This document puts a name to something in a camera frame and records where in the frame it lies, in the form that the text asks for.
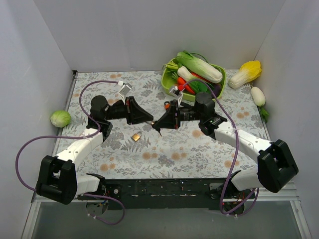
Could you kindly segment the orange black padlock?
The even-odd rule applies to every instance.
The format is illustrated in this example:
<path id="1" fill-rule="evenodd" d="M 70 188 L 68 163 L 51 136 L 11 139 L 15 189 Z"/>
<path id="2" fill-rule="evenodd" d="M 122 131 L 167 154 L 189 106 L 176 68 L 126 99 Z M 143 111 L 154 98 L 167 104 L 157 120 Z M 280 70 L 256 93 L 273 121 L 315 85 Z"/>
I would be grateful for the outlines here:
<path id="1" fill-rule="evenodd" d="M 169 101 L 166 101 L 166 102 L 164 103 L 164 108 L 165 108 L 165 110 L 168 110 L 169 107 L 170 107 L 170 102 L 169 102 Z"/>

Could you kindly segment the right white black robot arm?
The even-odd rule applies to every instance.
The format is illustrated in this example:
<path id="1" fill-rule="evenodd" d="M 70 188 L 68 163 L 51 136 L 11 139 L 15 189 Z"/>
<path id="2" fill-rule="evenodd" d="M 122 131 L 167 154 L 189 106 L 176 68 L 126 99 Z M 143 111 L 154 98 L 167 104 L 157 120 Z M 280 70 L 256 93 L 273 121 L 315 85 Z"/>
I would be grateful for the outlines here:
<path id="1" fill-rule="evenodd" d="M 277 140 L 271 142 L 241 129 L 215 112 L 215 102 L 210 93 L 198 93 L 192 107 L 180 107 L 177 100 L 169 104 L 163 116 L 154 122 L 156 131 L 178 129 L 182 121 L 197 120 L 200 130 L 214 140 L 238 147 L 253 159 L 257 168 L 232 173 L 226 184 L 226 194 L 239 197 L 244 190 L 264 187 L 272 193 L 279 192 L 299 172 L 288 145 Z"/>

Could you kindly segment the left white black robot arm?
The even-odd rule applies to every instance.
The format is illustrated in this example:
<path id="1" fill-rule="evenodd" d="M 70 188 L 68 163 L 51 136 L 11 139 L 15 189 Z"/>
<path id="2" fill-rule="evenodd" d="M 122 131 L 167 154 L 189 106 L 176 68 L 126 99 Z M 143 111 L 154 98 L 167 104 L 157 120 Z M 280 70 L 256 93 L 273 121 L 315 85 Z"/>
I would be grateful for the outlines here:
<path id="1" fill-rule="evenodd" d="M 65 205 L 85 193 L 95 199 L 103 198 L 105 178 L 98 174 L 78 176 L 76 170 L 91 151 L 108 138 L 113 127 L 111 121 L 120 119 L 126 119 L 127 124 L 132 125 L 152 121 L 154 117 L 140 107 L 134 97 L 109 105 L 104 96 L 95 96 L 81 138 L 57 155 L 42 159 L 36 193 Z"/>

